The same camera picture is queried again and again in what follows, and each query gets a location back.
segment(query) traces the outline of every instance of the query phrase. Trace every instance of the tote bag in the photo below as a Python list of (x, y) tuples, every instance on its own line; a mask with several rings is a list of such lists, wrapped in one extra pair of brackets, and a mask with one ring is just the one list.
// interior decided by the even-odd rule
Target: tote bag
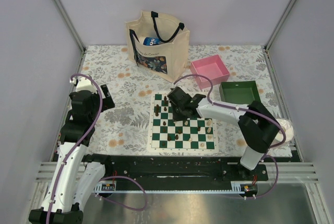
[[(129, 60), (174, 82), (188, 61), (190, 31), (171, 15), (142, 11), (138, 20), (126, 23)], [(140, 37), (158, 38), (163, 44), (143, 45)]]

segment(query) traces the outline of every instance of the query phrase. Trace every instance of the gray wall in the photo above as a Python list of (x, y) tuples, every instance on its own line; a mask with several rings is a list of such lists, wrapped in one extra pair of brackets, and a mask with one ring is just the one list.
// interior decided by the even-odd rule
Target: gray wall
[(265, 44), (289, 0), (62, 0), (86, 45), (126, 44), (125, 21), (140, 10), (169, 13), (191, 44)]
[(334, 217), (334, 2), (298, 0), (269, 50), (302, 153)]
[(0, 219), (19, 223), (80, 52), (52, 0), (0, 0)]

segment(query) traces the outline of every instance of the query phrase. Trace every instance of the bag handle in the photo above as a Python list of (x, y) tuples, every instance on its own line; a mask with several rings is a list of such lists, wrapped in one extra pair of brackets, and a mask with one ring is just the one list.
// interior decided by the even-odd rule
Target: bag handle
[(138, 40), (138, 37), (137, 37), (134, 30), (130, 29), (129, 31), (130, 31), (130, 39), (131, 39), (132, 48), (134, 50), (134, 58), (135, 58), (135, 61), (137, 63), (137, 66), (138, 66), (139, 57), (138, 57), (138, 52), (137, 52), (137, 49), (136, 49), (136, 42), (135, 42), (134, 36), (136, 37), (137, 40)]
[(158, 39), (163, 42), (163, 43), (168, 43), (170, 42), (172, 39), (175, 38), (175, 36), (177, 35), (178, 31), (181, 29), (183, 30), (184, 29), (184, 24), (183, 23), (179, 23), (178, 24), (178, 28), (175, 30), (175, 32), (173, 33), (173, 35), (168, 39), (168, 40), (163, 40), (160, 35), (159, 35), (159, 32), (158, 32), (158, 27), (157, 27), (157, 22), (156, 22), (156, 18), (159, 17), (158, 13), (156, 13), (155, 11), (152, 11), (151, 12), (151, 17), (153, 19), (153, 24), (154, 24), (154, 30), (156, 31), (156, 34), (158, 36)]

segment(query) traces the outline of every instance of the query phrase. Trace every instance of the reflective surface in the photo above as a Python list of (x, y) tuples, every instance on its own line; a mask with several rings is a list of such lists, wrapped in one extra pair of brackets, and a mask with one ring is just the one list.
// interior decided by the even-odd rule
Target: reflective surface
[[(261, 185), (260, 193), (270, 185)], [(135, 212), (91, 196), (84, 224), (225, 224), (225, 223), (316, 223), (303, 185), (278, 185), (265, 198), (244, 201), (215, 194), (148, 194), (149, 207)], [(113, 200), (142, 207), (141, 194), (114, 194)]]

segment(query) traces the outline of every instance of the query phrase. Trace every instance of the chessboard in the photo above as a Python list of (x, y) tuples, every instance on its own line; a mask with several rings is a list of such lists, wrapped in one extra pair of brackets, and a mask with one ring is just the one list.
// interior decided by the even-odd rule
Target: chessboard
[(216, 121), (194, 118), (174, 122), (167, 94), (168, 92), (152, 94), (148, 151), (187, 152), (194, 155), (218, 152)]

